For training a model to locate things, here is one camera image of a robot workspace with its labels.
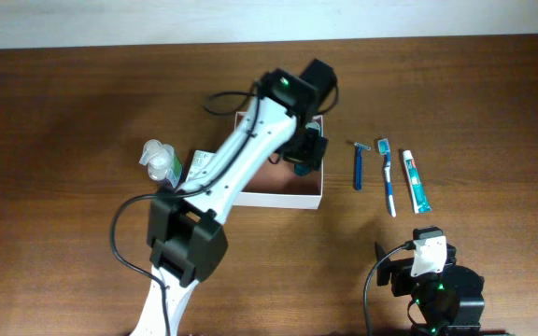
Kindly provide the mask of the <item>teal mouthwash bottle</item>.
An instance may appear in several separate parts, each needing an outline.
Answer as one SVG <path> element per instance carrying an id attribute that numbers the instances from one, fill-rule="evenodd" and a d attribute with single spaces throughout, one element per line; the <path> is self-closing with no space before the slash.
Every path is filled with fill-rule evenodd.
<path id="1" fill-rule="evenodd" d="M 294 173 L 298 176 L 309 175 L 319 168 L 316 155 L 314 154 L 317 138 L 322 135 L 321 125 L 314 120 L 305 125 L 304 139 L 298 152 L 301 159 L 294 164 Z"/>

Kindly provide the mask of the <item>white teal toothpaste tube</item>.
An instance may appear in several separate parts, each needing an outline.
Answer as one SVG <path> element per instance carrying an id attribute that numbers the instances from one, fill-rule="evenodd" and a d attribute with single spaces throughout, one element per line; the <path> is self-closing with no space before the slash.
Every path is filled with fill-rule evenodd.
<path id="1" fill-rule="evenodd" d="M 418 168 L 410 150 L 403 151 L 403 166 L 409 183 L 410 195 L 412 198 L 413 211 L 415 214 L 429 213 L 432 208 L 426 196 Z"/>

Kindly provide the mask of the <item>blue disposable razor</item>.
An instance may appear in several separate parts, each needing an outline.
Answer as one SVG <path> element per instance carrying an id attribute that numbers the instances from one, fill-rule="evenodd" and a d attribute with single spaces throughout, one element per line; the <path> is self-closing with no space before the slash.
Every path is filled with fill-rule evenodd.
<path id="1" fill-rule="evenodd" d="M 362 174 L 363 174 L 363 160 L 362 152 L 370 151 L 371 148 L 365 144 L 354 142 L 353 146 L 355 148 L 355 167 L 354 167 L 354 190 L 362 190 Z"/>

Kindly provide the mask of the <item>blue white toothbrush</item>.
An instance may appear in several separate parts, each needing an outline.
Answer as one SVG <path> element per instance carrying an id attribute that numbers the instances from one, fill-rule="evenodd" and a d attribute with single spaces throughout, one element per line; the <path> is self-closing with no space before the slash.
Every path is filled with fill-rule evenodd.
<path id="1" fill-rule="evenodd" d="M 396 217 L 397 213 L 396 213 L 396 208 L 395 208 L 393 186 L 391 184 L 391 175 L 390 175 L 391 154 L 390 154 L 389 140 L 387 138 L 379 139 L 377 141 L 377 148 L 378 148 L 379 154 L 384 157 L 383 170 L 384 170 L 389 214 L 392 217 Z"/>

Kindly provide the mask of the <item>green white soap box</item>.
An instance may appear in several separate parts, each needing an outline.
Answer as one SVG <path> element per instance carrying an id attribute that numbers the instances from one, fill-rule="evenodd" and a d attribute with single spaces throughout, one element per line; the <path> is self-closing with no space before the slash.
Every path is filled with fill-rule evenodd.
<path id="1" fill-rule="evenodd" d="M 190 179 L 194 178 L 198 173 L 202 172 L 214 156 L 215 154 L 212 152 L 207 152 L 200 149 L 195 150 L 192 157 L 191 166 L 188 171 L 188 174 L 186 175 L 185 181 L 189 181 Z"/>

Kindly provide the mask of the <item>clear pump soap bottle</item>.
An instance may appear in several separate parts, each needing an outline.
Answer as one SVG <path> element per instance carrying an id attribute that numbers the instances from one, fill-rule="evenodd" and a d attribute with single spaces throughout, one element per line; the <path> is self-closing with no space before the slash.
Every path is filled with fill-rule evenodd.
<path id="1" fill-rule="evenodd" d="M 147 167 L 151 180 L 171 189 L 179 185 L 183 165 L 171 145 L 162 144 L 156 139 L 148 140 L 143 146 L 139 163 Z"/>

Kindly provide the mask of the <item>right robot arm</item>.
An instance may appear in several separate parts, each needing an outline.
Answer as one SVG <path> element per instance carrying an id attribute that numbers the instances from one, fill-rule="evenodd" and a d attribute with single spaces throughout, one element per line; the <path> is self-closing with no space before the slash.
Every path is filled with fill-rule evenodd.
<path id="1" fill-rule="evenodd" d="M 376 263 L 368 279 L 390 286 L 395 297 L 409 298 L 424 321 L 410 318 L 412 335 L 477 335 L 485 300 L 485 279 L 460 266 L 457 249 L 438 227 L 413 230 L 413 238 L 391 251 L 375 245 Z"/>

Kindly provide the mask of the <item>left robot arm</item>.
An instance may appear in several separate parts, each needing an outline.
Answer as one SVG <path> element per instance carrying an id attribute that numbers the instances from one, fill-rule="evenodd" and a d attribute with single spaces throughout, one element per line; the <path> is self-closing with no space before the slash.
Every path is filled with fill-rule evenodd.
<path id="1" fill-rule="evenodd" d="M 223 226 L 237 195 L 272 155 L 318 170 L 327 139 L 309 128 L 329 95 L 334 70 L 313 60 L 301 75 L 277 69 L 256 82 L 247 114 L 195 176 L 151 195 L 147 244 L 149 294 L 136 335 L 175 335 L 195 287 L 219 266 L 227 247 Z"/>

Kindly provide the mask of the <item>white cardboard box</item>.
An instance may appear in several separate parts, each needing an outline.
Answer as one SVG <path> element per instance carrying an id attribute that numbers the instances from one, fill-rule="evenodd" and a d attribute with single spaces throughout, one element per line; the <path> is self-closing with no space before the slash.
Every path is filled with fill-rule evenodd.
<path id="1" fill-rule="evenodd" d="M 235 198 L 234 205 L 315 210 L 322 200 L 323 186 L 324 164 L 300 176 L 295 173 L 293 163 L 264 161 Z"/>

